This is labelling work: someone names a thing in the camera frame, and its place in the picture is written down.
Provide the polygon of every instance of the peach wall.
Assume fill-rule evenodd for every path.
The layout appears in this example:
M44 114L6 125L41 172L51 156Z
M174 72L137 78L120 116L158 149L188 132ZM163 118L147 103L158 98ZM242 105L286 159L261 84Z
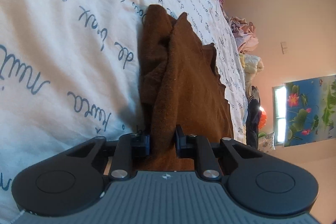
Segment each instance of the peach wall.
M322 224L336 220L336 139L277 148L269 154L300 166L314 175L319 195L310 213Z
M272 87L336 74L336 0L225 0L228 16L252 21L265 69L253 80L273 130ZM287 42L283 55L280 42Z

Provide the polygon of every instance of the window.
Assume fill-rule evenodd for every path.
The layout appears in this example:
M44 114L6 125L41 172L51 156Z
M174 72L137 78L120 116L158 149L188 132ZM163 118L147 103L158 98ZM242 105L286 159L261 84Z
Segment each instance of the window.
M273 129L275 132L275 143L285 141L286 134L286 88L278 86L273 88Z

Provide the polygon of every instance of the blue curtain with flowers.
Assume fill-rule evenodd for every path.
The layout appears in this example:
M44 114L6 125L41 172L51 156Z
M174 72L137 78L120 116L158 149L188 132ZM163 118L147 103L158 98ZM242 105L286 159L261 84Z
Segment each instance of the blue curtain with flowers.
M285 146L335 138L336 75L294 81L285 86Z

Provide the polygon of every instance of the white bed sheet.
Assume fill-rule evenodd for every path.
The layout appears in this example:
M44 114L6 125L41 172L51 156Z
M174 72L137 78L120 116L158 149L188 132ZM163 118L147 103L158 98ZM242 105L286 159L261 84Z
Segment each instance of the white bed sheet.
M235 139L245 142L244 75L218 0L0 2L0 223L18 213L11 181L22 169L97 134L143 128L137 41L150 4L188 12L202 43L216 44Z

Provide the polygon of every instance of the bright window pane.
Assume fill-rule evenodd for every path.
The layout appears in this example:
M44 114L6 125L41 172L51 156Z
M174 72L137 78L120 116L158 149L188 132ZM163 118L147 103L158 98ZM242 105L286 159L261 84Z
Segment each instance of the bright window pane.
M278 142L283 143L285 141L286 134L286 119L278 119Z
M286 88L282 87L275 90L277 117L284 118L286 116Z

